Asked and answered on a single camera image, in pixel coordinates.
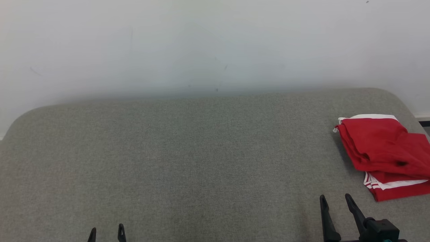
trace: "gray fabric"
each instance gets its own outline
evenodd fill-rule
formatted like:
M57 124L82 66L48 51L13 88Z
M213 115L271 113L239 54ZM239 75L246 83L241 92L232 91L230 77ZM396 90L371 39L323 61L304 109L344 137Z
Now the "gray fabric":
M429 195L376 203L339 138L338 117L393 114L379 89L50 106L0 146L0 241L322 241L325 194L344 240L344 195L409 242L430 238Z

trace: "folded red garment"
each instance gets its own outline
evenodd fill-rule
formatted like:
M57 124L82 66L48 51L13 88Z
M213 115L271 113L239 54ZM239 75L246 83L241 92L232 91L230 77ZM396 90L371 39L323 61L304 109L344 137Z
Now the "folded red garment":
M391 118L344 119L336 127L357 170L430 179L430 144L424 134L408 133Z
M430 193L430 144L392 115L339 118L336 126L354 167L366 171L376 201Z

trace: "black clamp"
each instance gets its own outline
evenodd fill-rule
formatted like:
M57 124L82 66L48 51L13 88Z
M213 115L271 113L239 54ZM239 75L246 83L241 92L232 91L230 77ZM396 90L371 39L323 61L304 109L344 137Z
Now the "black clamp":
M91 230L91 233L89 234L88 242L95 242L96 233L97 233L97 230L95 228L93 228ZM124 230L124 225L122 223L120 223L120 225L118 226L118 241L119 242L127 242L126 232Z
M360 237L356 242L407 242L399 239L400 230L387 219L375 220L372 217L365 218L351 195L345 194L349 211L353 214ZM324 242L339 242L341 235L336 232L329 213L329 205L324 195L319 197L322 219L322 235Z

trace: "mark on wall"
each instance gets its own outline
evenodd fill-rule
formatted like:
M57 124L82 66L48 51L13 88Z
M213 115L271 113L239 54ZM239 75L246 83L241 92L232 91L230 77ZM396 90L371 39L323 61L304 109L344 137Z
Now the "mark on wall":
M130 52L133 51L133 33L134 33L133 26L130 26Z
M40 74L39 72L37 72L37 71L35 71L34 69L33 69L33 67L31 67L30 66L30 71L32 71L34 74L36 74L36 75L39 75L39 76L43 76L42 74Z

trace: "white trim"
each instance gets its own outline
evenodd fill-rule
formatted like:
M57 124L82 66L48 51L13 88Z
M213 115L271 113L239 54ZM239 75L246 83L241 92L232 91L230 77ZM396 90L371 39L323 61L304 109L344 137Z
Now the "white trim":
M391 119L397 120L397 118L394 117L394 115L387 115L387 114L359 114L359 115L352 116L351 118L338 118L338 120L339 120L339 124L342 124L342 120L344 119L356 119L356 118L376 118L376 119L391 118Z
M430 121L430 113L414 115L418 121Z
M394 181L394 182L382 183L378 181L374 176L366 172L363 184L369 189L380 188L382 190L385 190L385 189L391 189L391 188L396 188L401 186L416 185L420 183L425 183L426 181L428 180L408 180L408 181Z

